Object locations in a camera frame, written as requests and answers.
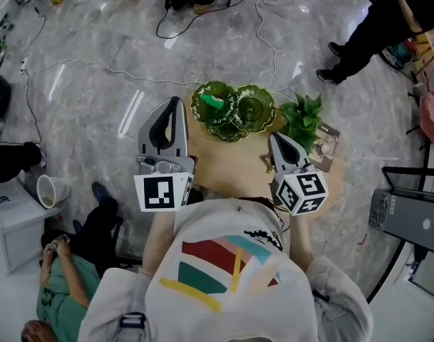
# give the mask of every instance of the white sweatshirt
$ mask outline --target white sweatshirt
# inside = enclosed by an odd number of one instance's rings
[[[141,313],[141,328],[122,328]],[[79,342],[368,341],[371,313],[359,288],[327,258],[305,274],[283,252],[275,213],[237,199],[175,215],[175,238],[153,278],[107,270]]]

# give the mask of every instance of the gray marble tile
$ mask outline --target gray marble tile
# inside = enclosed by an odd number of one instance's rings
[[[264,86],[273,72],[273,50],[256,37],[262,20],[255,1],[198,18],[170,49],[155,35],[164,0],[65,0],[55,7],[48,0],[33,0],[47,22],[31,47],[42,19],[29,5],[13,14],[16,28],[0,70],[14,89],[2,138],[37,138],[26,104],[26,76],[19,74],[19,61],[28,56],[29,98],[43,136],[47,173],[65,177],[72,187],[64,212],[67,229],[73,218],[84,220],[95,206],[90,186],[100,180],[119,200],[125,219],[120,251],[142,253],[152,216],[140,212],[133,183],[139,128],[156,105],[173,95],[186,98],[199,84],[152,83],[84,63],[60,62],[83,60],[156,81]],[[217,0],[216,7],[224,3]],[[405,136],[417,123],[418,110],[407,96],[410,82],[379,57],[339,86],[316,77],[316,69],[338,62],[327,43],[346,41],[366,14],[367,0],[277,0],[275,5],[259,0],[258,7],[264,18],[260,35],[277,51],[277,72],[268,87],[276,102],[293,100],[289,88],[275,91],[285,86],[312,97],[321,94],[324,121],[341,131],[344,190],[329,213],[314,222],[314,249],[368,295],[398,244],[368,228],[373,191],[386,188],[381,168],[419,166],[423,158],[420,134]],[[170,11],[160,33],[179,32],[193,18],[190,9]],[[55,63],[60,64],[43,71]],[[143,98],[126,134],[119,136],[137,90]]]

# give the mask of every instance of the green t-shirt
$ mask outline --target green t-shirt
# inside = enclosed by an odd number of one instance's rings
[[[101,281],[95,265],[74,254],[71,257],[85,284],[87,297],[91,300]],[[56,257],[47,284],[39,291],[36,307],[38,319],[51,325],[58,342],[76,342],[86,312],[87,309],[69,295],[61,260]]]

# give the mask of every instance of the green glass bowl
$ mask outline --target green glass bowl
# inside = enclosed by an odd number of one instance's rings
[[[242,86],[237,91],[238,112],[232,122],[248,132],[266,130],[275,119],[274,99],[265,89],[255,85]]]
[[[242,138],[248,137],[250,133],[239,129],[232,123],[226,123],[221,127],[208,127],[209,133],[223,142],[239,142]]]
[[[216,109],[204,103],[201,95],[212,95],[224,101],[221,109]],[[221,127],[230,123],[237,113],[238,98],[235,91],[219,81],[211,81],[201,85],[191,98],[191,112],[194,117],[206,127]]]

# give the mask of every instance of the black cable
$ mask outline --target black cable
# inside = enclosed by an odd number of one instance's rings
[[[24,145],[25,143],[19,143],[19,142],[5,142],[3,140],[0,140],[0,143],[6,143],[7,145]]]
[[[180,36],[181,34],[183,34],[184,32],[186,32],[188,29],[190,29],[191,25],[193,24],[193,21],[195,21],[195,20],[198,19],[199,17],[201,17],[201,16],[203,16],[203,15],[205,15],[205,14],[208,14],[208,13],[214,13],[214,12],[216,12],[216,11],[221,11],[221,10],[226,10],[226,9],[232,8],[233,6],[237,6],[237,5],[239,5],[239,4],[242,3],[243,1],[244,1],[244,0],[241,0],[241,1],[239,1],[238,3],[235,3],[235,4],[233,4],[233,5],[229,5],[229,6],[226,6],[226,7],[224,7],[224,8],[220,8],[220,9],[209,10],[209,11],[206,11],[205,13],[203,13],[203,14],[201,14],[201,15],[195,16],[195,17],[191,20],[190,24],[188,24],[187,28],[186,28],[184,31],[181,31],[180,33],[177,33],[177,34],[176,34],[175,36],[173,36],[173,37],[164,37],[164,36],[160,36],[160,35],[158,34],[158,31],[160,30],[160,24],[161,24],[161,23],[166,19],[167,13],[169,12],[169,9],[166,9],[166,14],[165,14],[165,15],[163,16],[163,18],[158,22],[156,35],[157,35],[158,38],[161,38],[161,39],[174,39],[174,38],[177,38],[178,36]]]
[[[36,127],[36,130],[38,131],[38,136],[39,136],[39,142],[33,142],[35,145],[40,145],[43,142],[43,138],[41,137],[41,132],[39,131],[39,127],[38,127],[38,118],[36,117],[36,115],[34,115],[33,112],[33,108],[30,105],[30,100],[29,100],[29,83],[30,83],[30,75],[29,72],[27,70],[25,70],[25,74],[26,74],[26,104],[29,106],[29,109],[31,111],[31,114],[34,118],[34,125]]]
[[[39,136],[39,142],[33,142],[33,144],[40,145],[43,142],[43,138],[41,137],[41,132],[39,131],[38,118],[36,117],[36,115],[34,115],[33,108],[31,107],[30,100],[29,100],[30,75],[29,75],[29,72],[27,70],[24,70],[24,72],[26,74],[26,93],[25,93],[26,104],[29,107],[30,112],[31,112],[31,114],[32,114],[32,116],[34,118],[34,125],[36,127],[36,130],[38,131],[38,136]],[[6,144],[9,144],[9,145],[23,145],[24,144],[24,143],[18,143],[18,142],[6,142],[6,141],[3,141],[3,140],[0,140],[0,143],[6,143]]]
[[[34,7],[35,12],[38,14],[38,16],[39,16],[40,18],[44,18],[44,21],[43,21],[43,25],[42,25],[41,29],[39,29],[38,33],[36,34],[36,37],[34,37],[34,39],[33,39],[33,40],[28,44],[28,46],[26,47],[25,52],[27,52],[27,50],[30,49],[30,47],[33,45],[33,43],[35,42],[35,40],[38,39],[39,34],[41,34],[41,32],[43,31],[44,26],[46,25],[46,22],[47,22],[47,16],[45,16],[44,14],[41,14],[41,13],[39,12],[38,8],[36,8],[33,4],[32,4],[32,7]]]

